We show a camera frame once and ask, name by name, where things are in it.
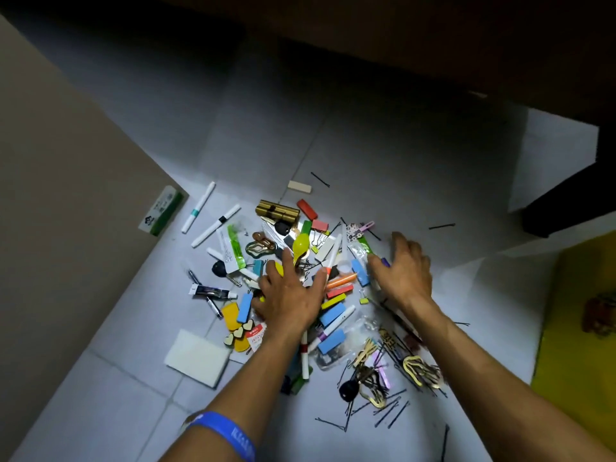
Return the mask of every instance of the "beige panel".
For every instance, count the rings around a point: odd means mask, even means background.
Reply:
[[[0,17],[0,459],[17,447],[157,238],[177,184]]]

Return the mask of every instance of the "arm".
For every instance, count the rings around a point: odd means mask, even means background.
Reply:
[[[284,278],[273,262],[266,264],[267,275],[259,279],[266,297],[252,307],[267,322],[263,342],[242,369],[204,410],[231,419],[258,447],[270,419],[273,405],[291,359],[297,352],[302,333],[319,314],[327,272],[321,269],[312,286],[304,288],[295,274],[293,255],[283,253]],[[188,428],[169,448],[160,462],[240,461],[233,448],[218,433],[202,427]]]
[[[394,263],[387,268],[371,255],[371,271],[417,328],[490,456],[496,461],[616,461],[446,317],[431,297],[429,258],[401,233],[393,238]]]

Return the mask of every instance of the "hand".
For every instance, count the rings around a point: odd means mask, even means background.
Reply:
[[[252,307],[266,320],[264,340],[271,337],[299,343],[302,333],[314,322],[323,303],[327,270],[317,272],[310,288],[305,288],[295,273],[293,255],[289,249],[282,253],[284,277],[276,270],[275,263],[266,263],[267,275],[259,279],[259,288],[266,300],[252,300]]]
[[[395,252],[391,267],[385,266],[373,254],[368,256],[368,266],[388,297],[396,300],[404,312],[414,318],[422,306],[431,304],[436,307],[432,301],[430,258],[421,252],[419,243],[406,240],[402,233],[392,233],[392,239]]]

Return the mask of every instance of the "marker with teal band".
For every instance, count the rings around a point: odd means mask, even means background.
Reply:
[[[189,218],[186,220],[186,223],[182,227],[182,233],[186,233],[189,231],[190,226],[192,225],[193,222],[195,222],[196,217],[199,215],[199,212],[205,205],[205,201],[208,200],[210,194],[212,194],[212,191],[214,191],[215,186],[216,186],[215,182],[210,183],[210,185],[208,186],[208,189],[205,191],[205,194],[201,197],[199,202],[197,202],[195,209],[192,210],[192,212],[189,215]]]

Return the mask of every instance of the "forearm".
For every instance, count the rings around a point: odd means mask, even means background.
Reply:
[[[299,336],[267,337],[254,356],[203,410],[235,422],[258,447],[266,430],[285,372],[297,351]],[[220,435],[192,426],[173,444],[161,462],[239,461]]]
[[[610,451],[499,364],[436,304],[414,306],[413,311],[404,309],[494,460],[614,460]]]

